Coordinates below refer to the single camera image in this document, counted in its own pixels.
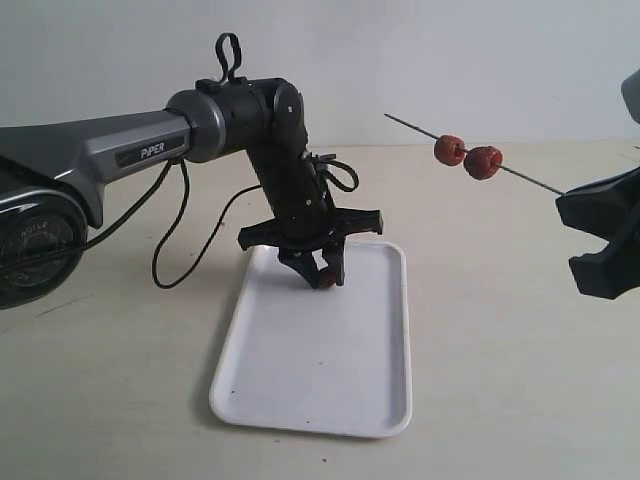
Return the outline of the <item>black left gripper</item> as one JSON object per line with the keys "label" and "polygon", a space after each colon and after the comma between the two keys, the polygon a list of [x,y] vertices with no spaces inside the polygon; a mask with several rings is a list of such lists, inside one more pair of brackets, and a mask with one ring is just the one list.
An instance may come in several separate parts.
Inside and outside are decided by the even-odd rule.
{"label": "black left gripper", "polygon": [[[244,250],[259,245],[284,248],[281,264],[294,270],[313,289],[320,287],[320,272],[332,270],[334,286],[343,286],[344,238],[357,233],[381,234],[379,210],[335,206],[329,186],[350,193],[359,177],[334,154],[295,156],[284,149],[249,149],[247,155],[258,177],[273,218],[244,227],[238,243]],[[322,249],[326,266],[319,270],[310,251]]]}

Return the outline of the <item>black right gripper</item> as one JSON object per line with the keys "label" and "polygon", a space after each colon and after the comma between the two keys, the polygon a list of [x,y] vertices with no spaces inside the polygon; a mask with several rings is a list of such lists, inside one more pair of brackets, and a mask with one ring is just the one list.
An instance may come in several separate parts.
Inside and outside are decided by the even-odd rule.
{"label": "black right gripper", "polygon": [[555,205],[565,226],[610,241],[569,259],[581,294],[614,300],[639,287],[639,168],[572,189]]}

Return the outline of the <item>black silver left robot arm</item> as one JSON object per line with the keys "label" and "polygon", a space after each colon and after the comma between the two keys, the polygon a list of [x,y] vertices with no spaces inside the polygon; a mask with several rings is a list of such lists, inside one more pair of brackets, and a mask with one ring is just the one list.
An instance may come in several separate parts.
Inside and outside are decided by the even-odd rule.
{"label": "black silver left robot arm", "polygon": [[244,152],[272,218],[241,229],[242,249],[271,246],[312,288],[344,282],[346,238],[380,233],[377,210],[339,208],[334,155],[307,148],[302,95],[281,78],[200,80],[160,111],[1,131],[1,305],[59,287],[111,231],[105,187],[154,165],[164,170]]}

